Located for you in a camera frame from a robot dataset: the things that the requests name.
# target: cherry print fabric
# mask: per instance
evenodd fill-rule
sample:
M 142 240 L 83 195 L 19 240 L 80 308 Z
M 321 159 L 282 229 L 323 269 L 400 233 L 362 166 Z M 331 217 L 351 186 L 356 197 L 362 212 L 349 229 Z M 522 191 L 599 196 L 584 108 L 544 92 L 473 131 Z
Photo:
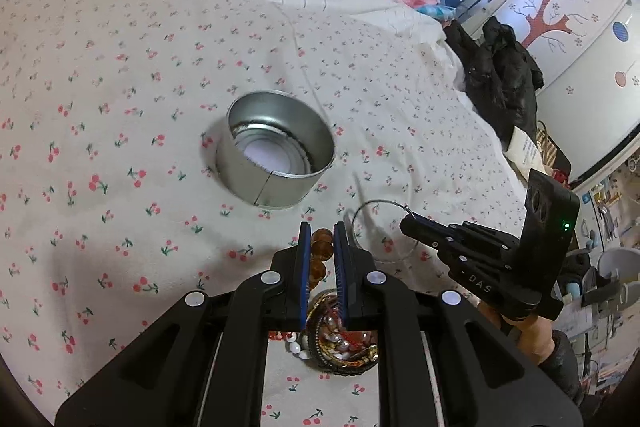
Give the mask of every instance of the cherry print fabric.
M 268 268 L 300 220 L 386 198 L 520 233 L 522 201 L 439 45 L 263 0 L 0 0 L 0 28 L 0 352 L 50 420 L 186 292 Z M 259 89 L 334 133 L 333 167 L 287 210 L 243 203 L 212 168 L 226 109 Z M 411 287 L 449 286 L 433 250 L 407 256 L 401 217 L 371 208 L 356 235 Z M 272 337 L 265 425 L 377 422 L 375 371 L 329 376 Z

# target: round metal can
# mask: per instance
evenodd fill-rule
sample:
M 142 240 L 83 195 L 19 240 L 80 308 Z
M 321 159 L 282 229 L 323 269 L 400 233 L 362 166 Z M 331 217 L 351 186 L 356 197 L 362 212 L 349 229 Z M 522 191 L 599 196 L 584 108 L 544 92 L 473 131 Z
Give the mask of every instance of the round metal can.
M 306 103 L 280 91 L 254 91 L 226 113 L 216 167 L 247 203 L 287 208 L 301 201 L 334 161 L 331 130 Z

